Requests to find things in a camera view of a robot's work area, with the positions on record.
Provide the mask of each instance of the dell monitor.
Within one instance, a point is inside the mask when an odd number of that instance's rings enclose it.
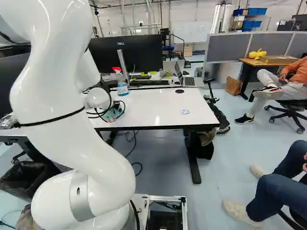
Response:
[[[100,73],[113,73],[112,67],[120,67],[119,49],[128,72],[163,69],[161,34],[92,38],[88,47]]]

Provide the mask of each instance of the person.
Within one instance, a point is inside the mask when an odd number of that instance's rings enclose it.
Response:
[[[286,77],[290,72],[296,74],[288,80]],[[253,93],[257,100],[248,113],[235,119],[237,124],[253,122],[255,115],[264,107],[267,100],[307,99],[307,57],[283,68],[279,78],[266,69],[260,69],[257,78],[265,87]]]
[[[247,206],[223,200],[226,212],[253,227],[261,227],[263,220],[286,205],[307,220],[307,185],[292,180],[303,170],[307,172],[306,162],[307,141],[297,140],[272,174],[265,173],[259,166],[251,166],[251,172],[259,177],[255,198]]]

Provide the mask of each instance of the sticker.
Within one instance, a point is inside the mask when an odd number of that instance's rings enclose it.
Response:
[[[183,110],[181,110],[181,114],[182,115],[188,115],[188,114],[190,114],[190,111],[187,110],[187,109],[183,109]]]

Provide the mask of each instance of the jeans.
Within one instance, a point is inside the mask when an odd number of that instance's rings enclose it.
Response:
[[[274,172],[259,179],[255,198],[246,207],[250,219],[263,221],[286,205],[307,220],[307,185],[292,180],[303,171],[306,152],[307,141],[295,141]]]
[[[279,97],[272,97],[271,100],[303,100],[307,99],[307,87],[303,83],[289,82],[287,84],[280,83],[278,77],[269,72],[266,69],[260,69],[257,72],[257,78],[264,85],[274,84],[281,87],[283,95]],[[252,108],[249,111],[249,114],[254,116],[261,109],[268,99],[266,97],[258,97],[257,100],[253,103]]]

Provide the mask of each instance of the plastic bottle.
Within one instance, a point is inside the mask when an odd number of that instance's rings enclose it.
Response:
[[[112,67],[116,73],[116,79],[118,81],[117,94],[118,96],[125,96],[129,94],[127,83],[125,82],[124,75],[121,73],[120,67]]]

